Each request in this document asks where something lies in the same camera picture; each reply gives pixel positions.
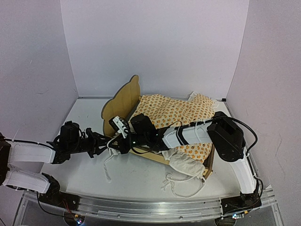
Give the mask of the wooden pet bed frame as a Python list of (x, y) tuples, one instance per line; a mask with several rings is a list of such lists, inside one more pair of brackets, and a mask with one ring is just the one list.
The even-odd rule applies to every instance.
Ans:
[[(109, 124), (109, 120), (114, 116), (119, 116), (121, 118), (128, 118), (128, 116), (131, 116), (130, 113), (134, 110), (142, 97), (140, 94), (139, 76), (133, 75), (129, 82), (123, 85), (115, 96), (104, 105), (101, 112), (101, 118), (103, 119), (103, 132), (105, 136), (113, 137), (116, 133), (113, 127)], [(139, 155), (133, 151), (130, 151), (130, 153), (155, 162), (169, 165), (169, 161), (165, 160), (161, 154), (148, 152)], [(205, 171), (203, 172), (205, 179), (207, 179), (213, 172), (213, 161), (214, 145), (212, 145), (211, 152), (203, 163), (205, 166)]]

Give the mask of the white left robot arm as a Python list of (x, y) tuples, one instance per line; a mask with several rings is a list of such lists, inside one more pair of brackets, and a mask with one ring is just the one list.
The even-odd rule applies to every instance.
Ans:
[(85, 131), (79, 124), (68, 121), (53, 141), (39, 143), (0, 137), (0, 183), (18, 190), (32, 190), (44, 194), (54, 206), (63, 202), (59, 182), (45, 173), (34, 173), (23, 169), (24, 164), (40, 163), (58, 165), (68, 161), (72, 155), (87, 153), (90, 158), (100, 155), (110, 141), (110, 137)]

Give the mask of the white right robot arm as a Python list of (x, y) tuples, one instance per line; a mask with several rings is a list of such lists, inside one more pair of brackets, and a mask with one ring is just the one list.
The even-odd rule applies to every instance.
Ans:
[(148, 147), (152, 152), (165, 152), (180, 146), (213, 144), (219, 157), (231, 165), (238, 179), (241, 195), (237, 197), (237, 205), (246, 209), (254, 203), (260, 180), (254, 176), (247, 157), (258, 137), (251, 127), (240, 120), (216, 112), (211, 119), (180, 126), (172, 123), (157, 129), (150, 118), (141, 113), (130, 122), (113, 117), (109, 124), (118, 136), (108, 146), (122, 154), (141, 146)]

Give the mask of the duck print mattress cushion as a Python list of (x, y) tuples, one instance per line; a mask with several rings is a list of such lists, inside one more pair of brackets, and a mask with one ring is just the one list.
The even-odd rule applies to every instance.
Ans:
[[(160, 94), (142, 96), (128, 119), (140, 113), (148, 116), (157, 129), (164, 126), (188, 125), (191, 122), (209, 119), (214, 115), (214, 111), (203, 100), (195, 98), (192, 101), (183, 101)], [(212, 145), (211, 142), (203, 142), (181, 145), (168, 151), (155, 151), (155, 154), (161, 154), (165, 160), (169, 161), (171, 168), (187, 176), (186, 179), (175, 179), (172, 174), (166, 174), (162, 189), (166, 190), (166, 187), (170, 186), (175, 197), (185, 199), (194, 197), (202, 191), (206, 186), (203, 163), (209, 156)], [(200, 182), (199, 188), (194, 193), (177, 194), (175, 192), (176, 184), (183, 183), (184, 187), (188, 187), (192, 181)]]

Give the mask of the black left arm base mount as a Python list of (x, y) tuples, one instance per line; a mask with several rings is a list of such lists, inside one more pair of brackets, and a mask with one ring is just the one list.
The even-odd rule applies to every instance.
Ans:
[(50, 186), (45, 193), (39, 194), (38, 201), (67, 210), (78, 209), (78, 195), (61, 192), (60, 184), (53, 176), (46, 173), (42, 173), (42, 175), (48, 180)]

